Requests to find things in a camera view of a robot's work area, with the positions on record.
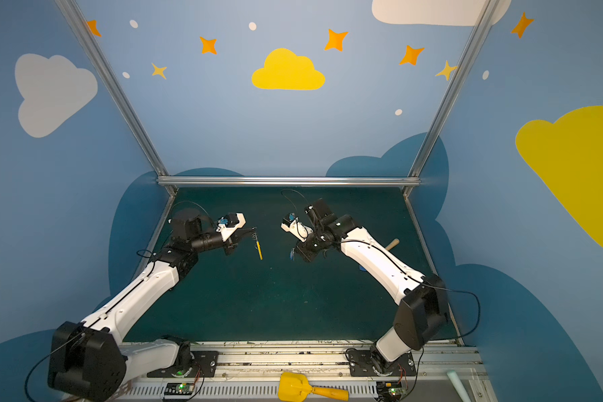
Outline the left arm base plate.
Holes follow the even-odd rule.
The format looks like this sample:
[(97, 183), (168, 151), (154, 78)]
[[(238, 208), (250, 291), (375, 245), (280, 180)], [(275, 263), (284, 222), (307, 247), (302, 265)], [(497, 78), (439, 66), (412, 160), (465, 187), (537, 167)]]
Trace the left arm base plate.
[(191, 352), (191, 362), (187, 368), (178, 370), (176, 365), (169, 368), (161, 368), (147, 374), (147, 378), (162, 379), (194, 379), (197, 375), (200, 378), (213, 378), (217, 369), (219, 359), (218, 351), (198, 351)]

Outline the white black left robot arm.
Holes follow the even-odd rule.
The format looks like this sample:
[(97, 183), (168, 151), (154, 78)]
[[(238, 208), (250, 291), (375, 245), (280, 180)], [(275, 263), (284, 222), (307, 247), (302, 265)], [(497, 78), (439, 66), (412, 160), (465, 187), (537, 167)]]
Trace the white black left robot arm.
[(53, 335), (47, 383), (84, 400), (107, 401), (129, 380), (157, 370), (191, 372), (188, 340), (163, 336), (149, 343), (124, 345), (142, 315), (191, 272), (206, 251), (230, 255), (256, 231), (241, 213), (211, 219), (183, 209), (169, 221), (169, 241), (148, 258), (143, 271), (114, 298), (78, 323), (66, 322)]

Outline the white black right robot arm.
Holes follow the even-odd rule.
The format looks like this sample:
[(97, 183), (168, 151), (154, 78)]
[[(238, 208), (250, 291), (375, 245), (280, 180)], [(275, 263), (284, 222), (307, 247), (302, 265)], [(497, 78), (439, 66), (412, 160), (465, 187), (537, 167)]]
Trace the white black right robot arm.
[(294, 253), (311, 262), (330, 248), (356, 261), (390, 294), (398, 307), (391, 328), (371, 348), (380, 372), (411, 350), (419, 350), (451, 321), (444, 281), (411, 268), (385, 249), (350, 215), (336, 216), (323, 199), (305, 209), (311, 224), (291, 213), (281, 228), (297, 238)]

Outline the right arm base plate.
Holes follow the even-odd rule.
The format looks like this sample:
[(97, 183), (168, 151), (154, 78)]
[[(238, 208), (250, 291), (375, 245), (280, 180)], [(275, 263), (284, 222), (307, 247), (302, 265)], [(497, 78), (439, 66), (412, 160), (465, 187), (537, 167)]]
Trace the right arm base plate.
[(382, 371), (377, 370), (372, 353), (368, 349), (347, 348), (344, 356), (352, 377), (415, 377), (417, 374), (416, 362), (411, 352), (403, 354)]

